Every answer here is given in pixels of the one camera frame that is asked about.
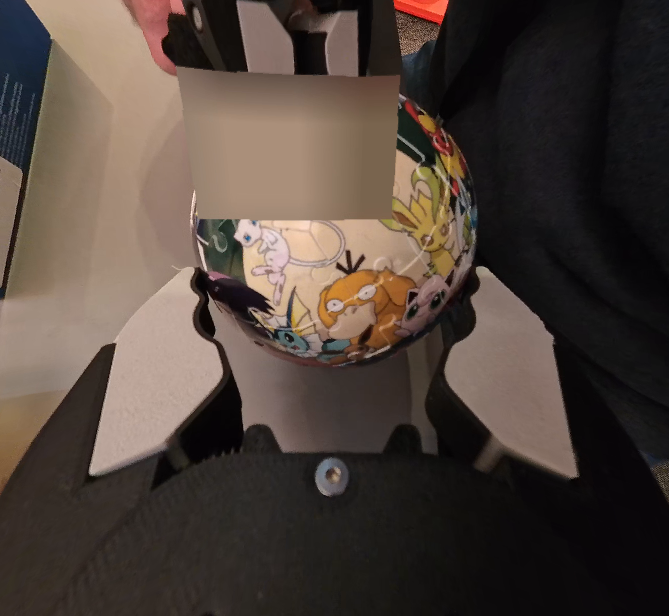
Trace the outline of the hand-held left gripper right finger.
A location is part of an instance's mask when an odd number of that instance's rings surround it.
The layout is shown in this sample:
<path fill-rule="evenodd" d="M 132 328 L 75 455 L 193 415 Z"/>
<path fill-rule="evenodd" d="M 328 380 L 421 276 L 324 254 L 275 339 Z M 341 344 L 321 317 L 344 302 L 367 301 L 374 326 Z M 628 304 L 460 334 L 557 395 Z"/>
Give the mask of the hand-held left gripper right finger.
<path fill-rule="evenodd" d="M 503 455 L 563 478 L 577 467 L 557 375 L 553 340 L 542 322 L 489 269 L 476 269 L 475 326 L 446 362 L 446 380 L 492 438 L 475 466 Z"/>

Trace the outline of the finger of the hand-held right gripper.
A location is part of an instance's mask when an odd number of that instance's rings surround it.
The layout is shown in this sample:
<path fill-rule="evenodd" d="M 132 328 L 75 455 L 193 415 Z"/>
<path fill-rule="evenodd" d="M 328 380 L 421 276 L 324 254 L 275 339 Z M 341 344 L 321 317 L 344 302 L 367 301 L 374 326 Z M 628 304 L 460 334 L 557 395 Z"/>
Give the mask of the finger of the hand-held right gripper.
<path fill-rule="evenodd" d="M 357 12 L 319 14 L 314 20 L 314 32 L 324 35 L 324 59 L 328 75 L 359 75 Z"/>
<path fill-rule="evenodd" d="M 266 1 L 238 0 L 236 5 L 247 71 L 295 74 L 294 44 L 286 27 L 291 19 L 310 15 L 309 0 L 293 0 L 279 15 Z"/>

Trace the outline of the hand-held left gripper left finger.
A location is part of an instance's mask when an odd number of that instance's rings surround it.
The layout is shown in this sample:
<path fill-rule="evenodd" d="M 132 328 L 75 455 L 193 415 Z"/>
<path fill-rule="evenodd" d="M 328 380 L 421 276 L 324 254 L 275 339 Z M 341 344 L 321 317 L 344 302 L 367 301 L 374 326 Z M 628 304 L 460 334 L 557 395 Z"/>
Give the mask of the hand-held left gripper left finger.
<path fill-rule="evenodd" d="M 88 475 L 101 477 L 175 446 L 228 383 L 205 274 L 180 269 L 116 336 Z"/>

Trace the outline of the colourful puzzle ball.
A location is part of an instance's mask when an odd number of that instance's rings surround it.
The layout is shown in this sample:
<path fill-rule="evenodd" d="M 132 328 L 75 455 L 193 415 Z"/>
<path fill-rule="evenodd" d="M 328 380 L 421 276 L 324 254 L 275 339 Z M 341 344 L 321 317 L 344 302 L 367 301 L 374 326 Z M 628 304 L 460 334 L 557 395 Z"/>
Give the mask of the colourful puzzle ball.
<path fill-rule="evenodd" d="M 428 334 L 478 240 L 471 173 L 440 119 L 398 96 L 388 219 L 204 219 L 191 233 L 210 302 L 248 339 L 318 367 L 386 358 Z"/>

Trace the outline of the blue puzzle box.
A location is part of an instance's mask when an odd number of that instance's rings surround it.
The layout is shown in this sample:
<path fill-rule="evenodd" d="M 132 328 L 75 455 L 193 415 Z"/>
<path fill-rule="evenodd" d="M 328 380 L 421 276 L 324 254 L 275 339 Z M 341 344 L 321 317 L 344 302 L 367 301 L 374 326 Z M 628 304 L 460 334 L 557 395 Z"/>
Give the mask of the blue puzzle box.
<path fill-rule="evenodd" d="M 1 0 L 1 300 L 21 257 L 46 263 L 92 241 L 114 119 L 112 101 L 27 0 Z"/>

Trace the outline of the person's blue jeans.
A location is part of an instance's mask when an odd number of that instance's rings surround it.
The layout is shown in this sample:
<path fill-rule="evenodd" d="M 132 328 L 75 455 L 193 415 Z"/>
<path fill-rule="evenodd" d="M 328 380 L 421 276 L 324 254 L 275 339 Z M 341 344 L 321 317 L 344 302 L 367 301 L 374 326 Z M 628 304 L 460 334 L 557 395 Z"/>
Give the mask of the person's blue jeans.
<path fill-rule="evenodd" d="M 400 93 L 425 111 L 434 111 L 440 93 L 438 67 L 434 59 L 436 40 L 429 40 L 411 54 L 402 57 Z"/>

